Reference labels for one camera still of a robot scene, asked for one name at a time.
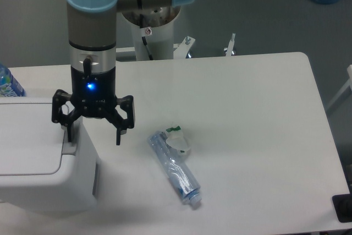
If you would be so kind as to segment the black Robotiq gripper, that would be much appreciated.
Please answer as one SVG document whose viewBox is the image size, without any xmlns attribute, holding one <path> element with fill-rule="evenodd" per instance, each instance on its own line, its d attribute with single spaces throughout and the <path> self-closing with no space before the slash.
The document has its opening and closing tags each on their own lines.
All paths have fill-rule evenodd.
<svg viewBox="0 0 352 235">
<path fill-rule="evenodd" d="M 106 118 L 116 128 L 116 145 L 121 136 L 135 126 L 134 97 L 116 97 L 116 69 L 103 73 L 92 73 L 88 78 L 84 73 L 71 68 L 72 94 L 58 89 L 52 97 L 52 122 L 59 123 L 67 130 L 68 141 L 74 137 L 73 123 L 80 118 Z M 70 102 L 74 109 L 64 114 L 62 107 Z M 124 119 L 117 111 L 119 106 L 126 113 Z"/>
</svg>

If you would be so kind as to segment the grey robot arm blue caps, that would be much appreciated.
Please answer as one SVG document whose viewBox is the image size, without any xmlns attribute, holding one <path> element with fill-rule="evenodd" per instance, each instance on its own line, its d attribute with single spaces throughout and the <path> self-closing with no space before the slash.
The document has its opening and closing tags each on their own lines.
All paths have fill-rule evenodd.
<svg viewBox="0 0 352 235">
<path fill-rule="evenodd" d="M 57 90 L 52 121 L 75 136 L 80 117 L 109 121 L 123 135 L 135 125 L 134 99 L 116 96 L 117 14 L 136 28 L 136 58 L 172 59 L 173 35 L 162 37 L 161 27 L 177 18 L 180 8 L 195 0 L 66 0 L 72 92 Z"/>
</svg>

